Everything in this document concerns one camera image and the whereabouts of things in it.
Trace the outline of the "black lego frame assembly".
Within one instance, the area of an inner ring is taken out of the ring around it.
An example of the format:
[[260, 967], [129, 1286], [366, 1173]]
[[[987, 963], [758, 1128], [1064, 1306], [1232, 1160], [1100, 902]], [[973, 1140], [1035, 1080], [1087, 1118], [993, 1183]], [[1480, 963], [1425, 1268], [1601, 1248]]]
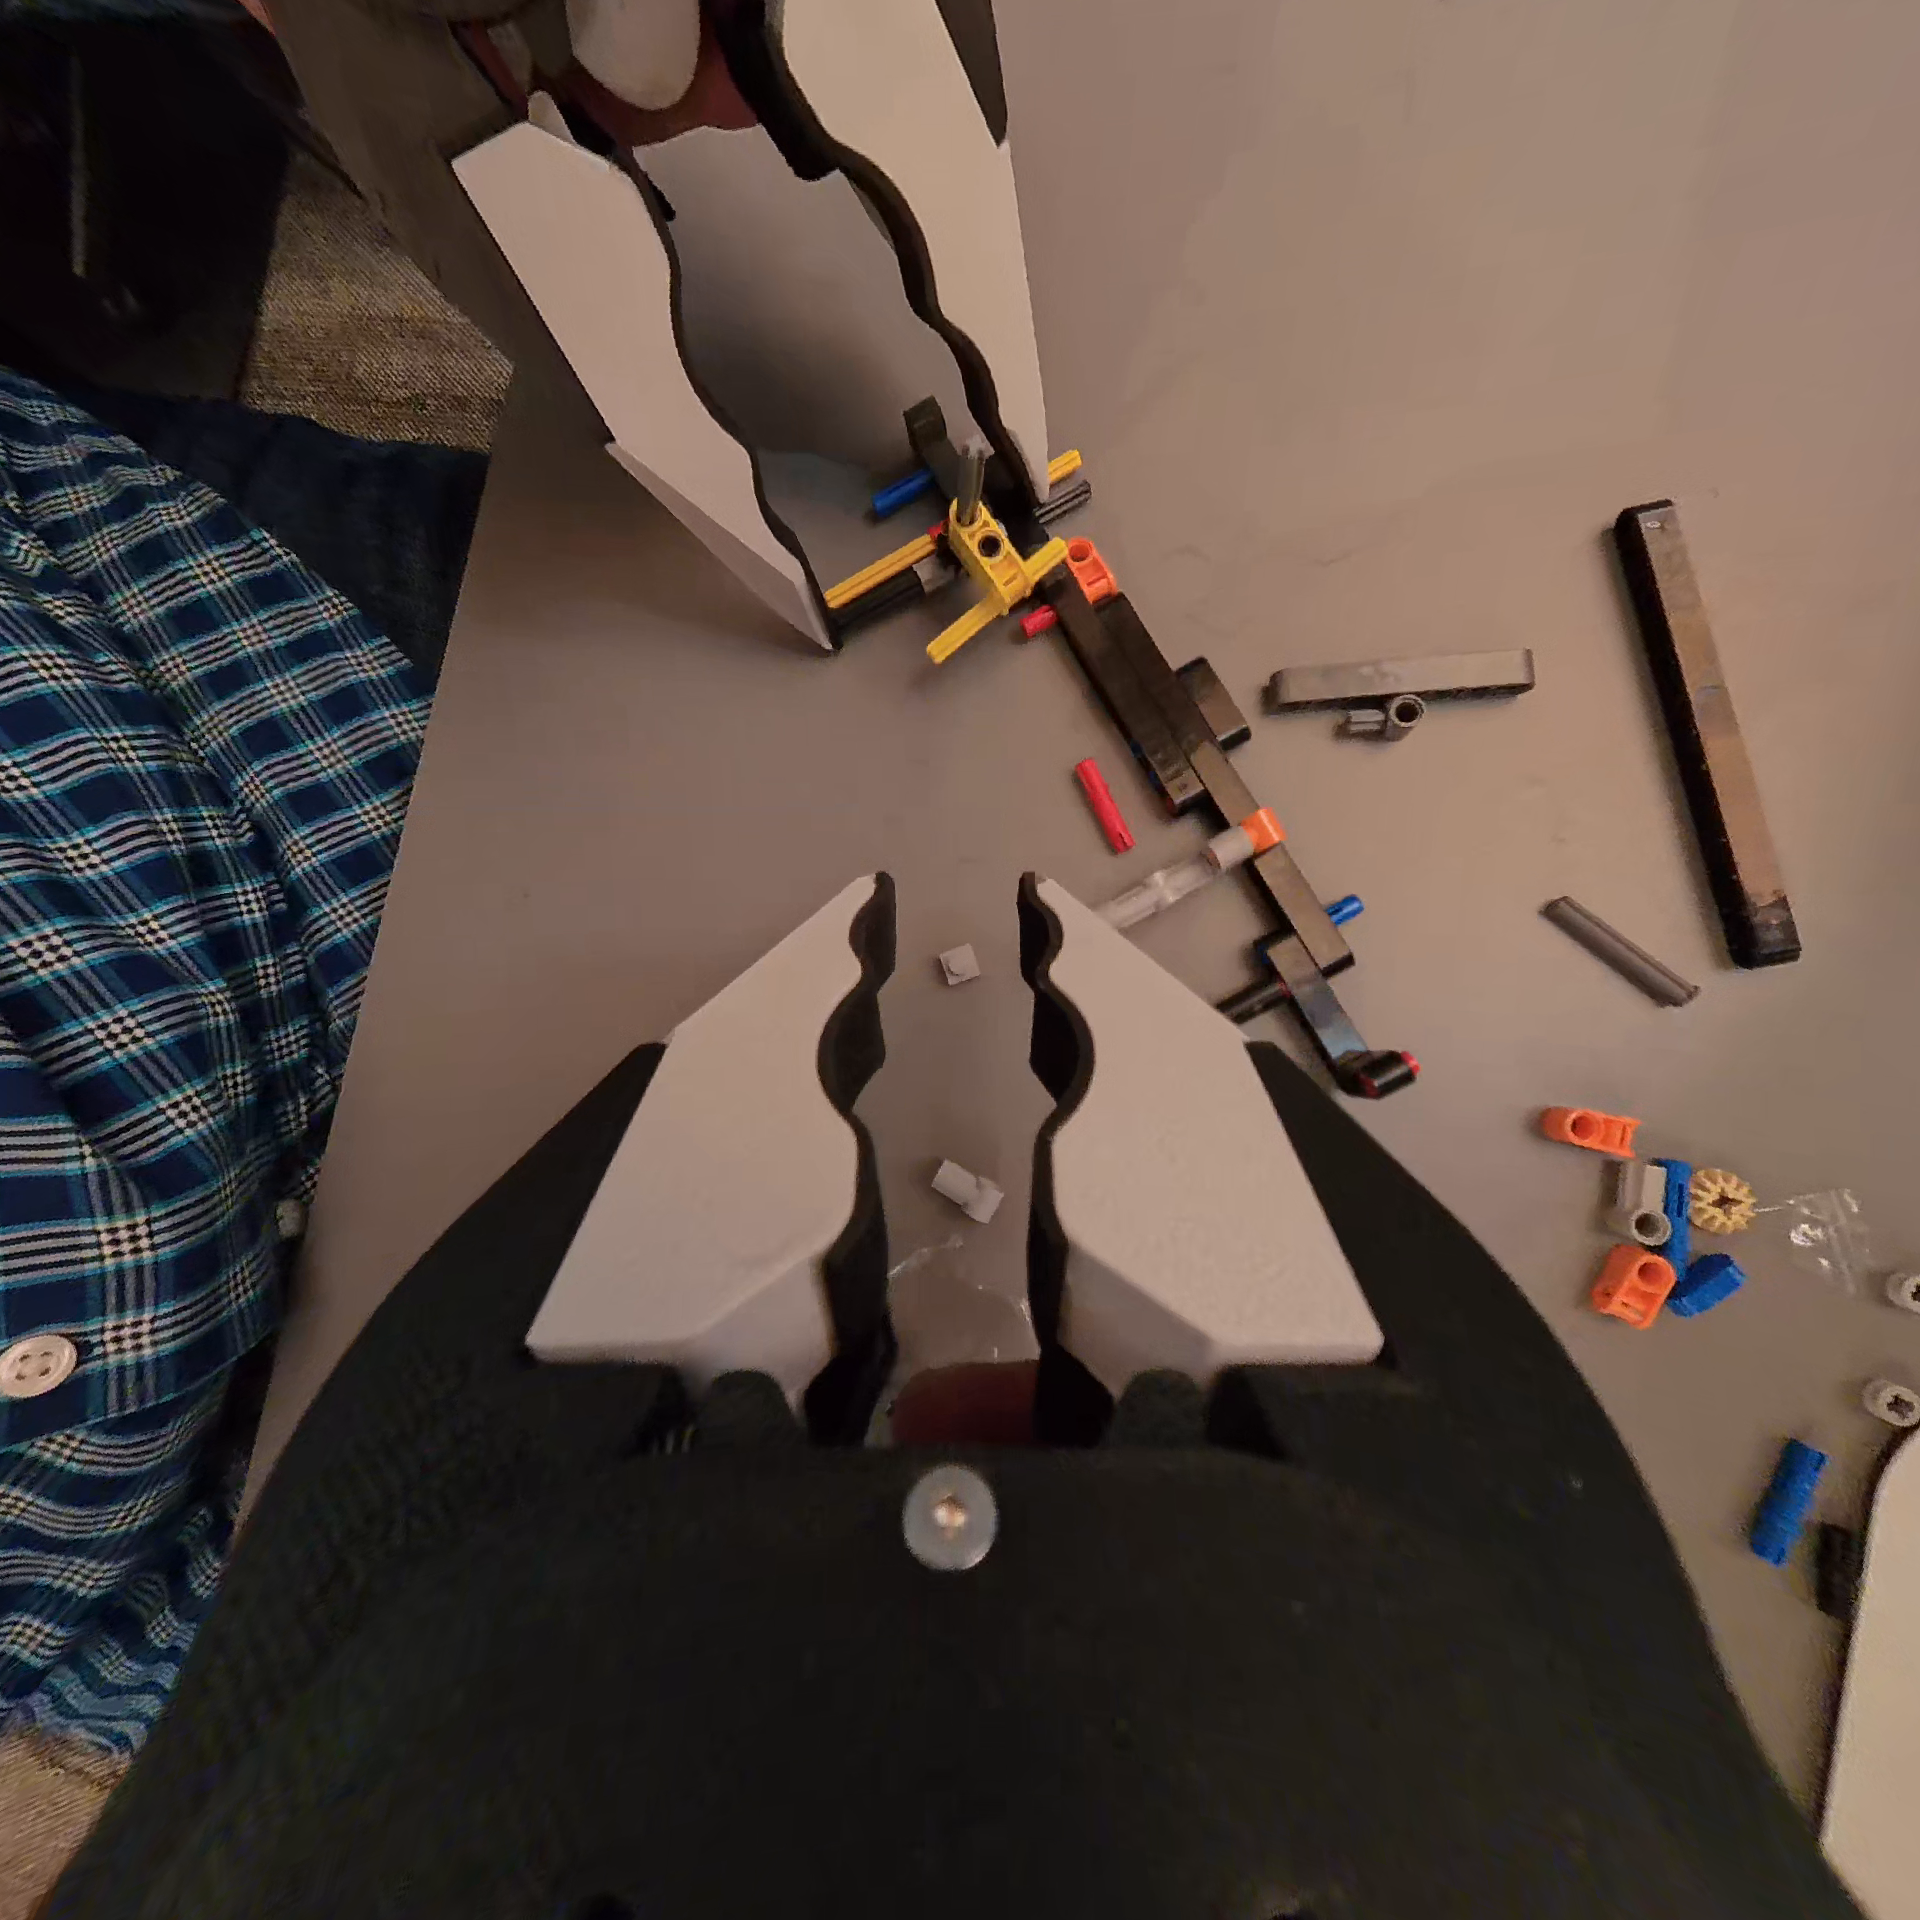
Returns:
[[[924, 467], [926, 485], [948, 491], [948, 500], [938, 519], [921, 538], [909, 540], [827, 590], [829, 622], [837, 644], [872, 620], [839, 628], [830, 607], [924, 559], [938, 558], [953, 566], [955, 581], [962, 579], [974, 587], [974, 604], [982, 597], [982, 587], [968, 577], [948, 549], [945, 531], [956, 485], [959, 447], [948, 435], [940, 404], [933, 396], [919, 399], [904, 411], [904, 425], [914, 455]], [[1196, 680], [1164, 657], [1140, 614], [1121, 592], [1098, 547], [1082, 535], [1064, 538], [1053, 529], [1053, 524], [1069, 516], [1087, 491], [1084, 484], [1075, 484], [1061, 498], [1053, 498], [1055, 484], [1072, 478], [1081, 461], [1079, 453], [1055, 457], [1048, 465], [1044, 498], [1031, 502], [1005, 461], [997, 453], [991, 455], [982, 500], [1002, 522], [1019, 553], [1026, 558], [1055, 538], [1069, 542], [1069, 561], [1042, 579], [1035, 597], [1005, 617], [1020, 614], [1020, 634], [1026, 638], [1041, 632], [1063, 636], [1170, 817], [1196, 808], [1214, 815], [1219, 831], [1199, 860], [1203, 878], [1243, 872], [1265, 900], [1271, 926], [1254, 941], [1263, 973], [1220, 1000], [1216, 1007], [1229, 1019], [1247, 1023], [1288, 1003], [1342, 1091], [1360, 1098], [1403, 1091], [1418, 1080], [1420, 1065], [1408, 1051], [1369, 1046], [1342, 1007], [1333, 988], [1333, 973], [1346, 969], [1355, 960], [1349, 939], [1288, 850], [1278, 815], [1257, 800], [1254, 789], [1237, 771], [1222, 745], [1214, 710], [1195, 689]], [[1044, 607], [1046, 620], [1025, 614], [1026, 606]]]

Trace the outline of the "yellow lego axle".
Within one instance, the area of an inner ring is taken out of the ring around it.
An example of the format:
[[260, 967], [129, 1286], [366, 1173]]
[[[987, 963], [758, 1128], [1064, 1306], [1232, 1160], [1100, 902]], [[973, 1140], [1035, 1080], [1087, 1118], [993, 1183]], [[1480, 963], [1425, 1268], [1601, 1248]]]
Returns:
[[968, 607], [962, 615], [943, 628], [924, 648], [924, 657], [934, 663], [947, 663], [953, 660], [973, 638], [988, 629], [997, 620], [1009, 615], [1011, 611], [1020, 609], [1029, 599], [1032, 599], [1044, 583], [1044, 577], [1057, 568], [1069, 564], [1069, 540], [1046, 540], [1036, 551], [1020, 556], [1026, 570], [1029, 592], [1005, 604], [987, 592], [980, 592], [980, 599]]

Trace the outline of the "person's torso in plaid shirt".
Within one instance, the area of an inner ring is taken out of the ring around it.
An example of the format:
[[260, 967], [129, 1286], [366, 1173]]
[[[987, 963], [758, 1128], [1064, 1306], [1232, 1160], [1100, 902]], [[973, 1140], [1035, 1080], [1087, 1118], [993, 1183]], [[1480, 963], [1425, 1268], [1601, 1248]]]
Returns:
[[125, 1760], [219, 1591], [428, 719], [378, 623], [2, 396], [2, 1702]]

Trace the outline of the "clear plastic zip bag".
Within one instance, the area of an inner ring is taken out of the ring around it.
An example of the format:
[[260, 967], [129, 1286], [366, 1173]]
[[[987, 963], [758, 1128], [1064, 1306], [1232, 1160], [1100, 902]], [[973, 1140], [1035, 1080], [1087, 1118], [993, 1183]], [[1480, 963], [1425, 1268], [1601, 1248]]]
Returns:
[[901, 1255], [886, 1276], [886, 1306], [910, 1374], [1039, 1355], [1025, 1300], [982, 1283], [973, 1241], [948, 1233]]

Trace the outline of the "white book stand wooden board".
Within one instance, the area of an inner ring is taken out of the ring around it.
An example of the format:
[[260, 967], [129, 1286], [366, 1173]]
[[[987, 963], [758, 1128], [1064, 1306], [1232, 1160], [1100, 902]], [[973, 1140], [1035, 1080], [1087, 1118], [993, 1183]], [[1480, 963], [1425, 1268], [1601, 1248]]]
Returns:
[[1820, 1846], [1872, 1918], [1918, 1913], [1918, 1431], [1895, 1438], [1849, 1579]]

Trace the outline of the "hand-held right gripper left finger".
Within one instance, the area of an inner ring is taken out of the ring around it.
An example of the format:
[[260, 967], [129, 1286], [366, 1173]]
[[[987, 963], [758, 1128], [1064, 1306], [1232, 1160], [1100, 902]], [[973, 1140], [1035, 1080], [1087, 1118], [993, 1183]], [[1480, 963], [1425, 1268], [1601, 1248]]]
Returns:
[[538, 1359], [686, 1390], [761, 1374], [814, 1439], [868, 1438], [898, 1337], [856, 1101], [896, 957], [896, 884], [856, 876], [673, 1028], [534, 1314]]

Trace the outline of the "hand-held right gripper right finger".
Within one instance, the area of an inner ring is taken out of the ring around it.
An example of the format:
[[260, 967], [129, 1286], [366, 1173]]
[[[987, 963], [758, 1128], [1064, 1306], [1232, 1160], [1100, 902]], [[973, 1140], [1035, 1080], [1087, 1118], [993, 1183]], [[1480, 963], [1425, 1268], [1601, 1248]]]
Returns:
[[1035, 1439], [1100, 1441], [1143, 1378], [1369, 1367], [1384, 1332], [1248, 1042], [1051, 876], [1019, 884]]

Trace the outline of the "long black lego beam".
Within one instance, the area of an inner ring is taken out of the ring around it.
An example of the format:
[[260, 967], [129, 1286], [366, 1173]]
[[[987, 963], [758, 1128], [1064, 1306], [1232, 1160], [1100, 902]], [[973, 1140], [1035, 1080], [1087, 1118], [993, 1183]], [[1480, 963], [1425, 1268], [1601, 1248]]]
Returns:
[[1723, 943], [1746, 971], [1796, 963], [1787, 876], [1676, 502], [1621, 509], [1612, 544]]

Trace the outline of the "dark grey lego rod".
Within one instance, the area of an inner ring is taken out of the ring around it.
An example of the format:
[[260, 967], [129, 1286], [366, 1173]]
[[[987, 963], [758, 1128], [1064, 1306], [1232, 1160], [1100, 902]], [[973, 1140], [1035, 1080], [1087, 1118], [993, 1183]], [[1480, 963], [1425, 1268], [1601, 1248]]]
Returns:
[[1697, 982], [1669, 967], [1666, 962], [1572, 895], [1546, 900], [1540, 918], [1656, 1005], [1684, 1007], [1702, 991]]

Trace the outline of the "small clear plastic bag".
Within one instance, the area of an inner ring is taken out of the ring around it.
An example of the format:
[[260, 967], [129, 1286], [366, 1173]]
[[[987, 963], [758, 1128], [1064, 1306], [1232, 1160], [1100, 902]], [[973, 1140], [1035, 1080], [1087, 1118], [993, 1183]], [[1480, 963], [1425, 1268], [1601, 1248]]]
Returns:
[[1784, 1201], [1788, 1245], [1826, 1283], [1857, 1290], [1872, 1269], [1874, 1248], [1861, 1197], [1850, 1188], [1824, 1188]]

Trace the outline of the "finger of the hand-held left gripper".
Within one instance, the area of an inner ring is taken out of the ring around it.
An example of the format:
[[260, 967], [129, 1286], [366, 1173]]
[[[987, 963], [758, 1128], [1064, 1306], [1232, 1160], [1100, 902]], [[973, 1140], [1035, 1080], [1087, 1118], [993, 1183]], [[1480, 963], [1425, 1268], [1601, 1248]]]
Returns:
[[1048, 421], [1017, 172], [943, 5], [770, 4], [766, 35], [785, 98], [877, 210], [973, 421], [1039, 503]]
[[647, 179], [524, 118], [451, 169], [609, 433], [609, 453], [814, 648], [837, 634], [756, 455], [699, 383], [679, 258]]

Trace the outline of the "grey lego liftarm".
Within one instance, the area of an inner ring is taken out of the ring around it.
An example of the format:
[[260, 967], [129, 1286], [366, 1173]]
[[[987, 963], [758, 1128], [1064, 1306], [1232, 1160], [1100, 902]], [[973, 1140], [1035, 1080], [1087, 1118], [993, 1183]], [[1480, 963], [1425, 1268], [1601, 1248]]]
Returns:
[[1394, 656], [1338, 663], [1293, 663], [1265, 682], [1263, 712], [1321, 712], [1509, 699], [1539, 684], [1530, 648]]

